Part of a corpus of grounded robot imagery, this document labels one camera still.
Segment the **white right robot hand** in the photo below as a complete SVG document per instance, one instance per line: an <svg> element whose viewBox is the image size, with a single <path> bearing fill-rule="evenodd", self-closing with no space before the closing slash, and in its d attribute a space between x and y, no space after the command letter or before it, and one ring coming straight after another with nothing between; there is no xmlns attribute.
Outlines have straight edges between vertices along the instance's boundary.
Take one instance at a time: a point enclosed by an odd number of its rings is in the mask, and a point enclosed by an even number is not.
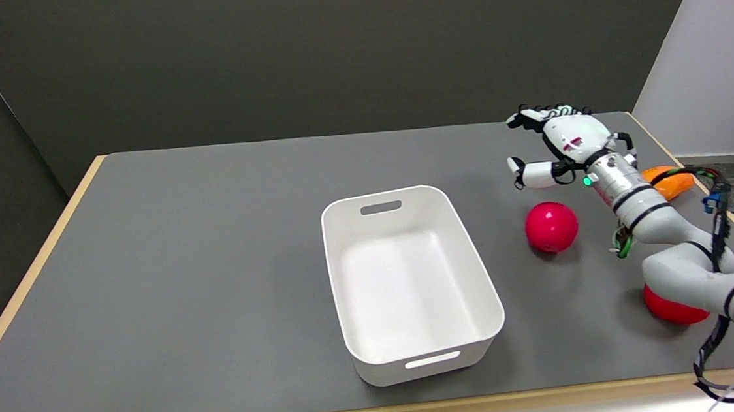
<svg viewBox="0 0 734 412"><path fill-rule="evenodd" d="M507 166L513 174L514 186L523 190L550 188L575 181L576 171L586 172L598 159L614 153L616 141L626 144L624 159L637 169L637 149L631 135L612 132L592 115L589 108L578 108L568 104L554 106L519 106L505 120L508 129L523 127L541 135L554 161L526 163L518 157L507 158Z"/></svg>

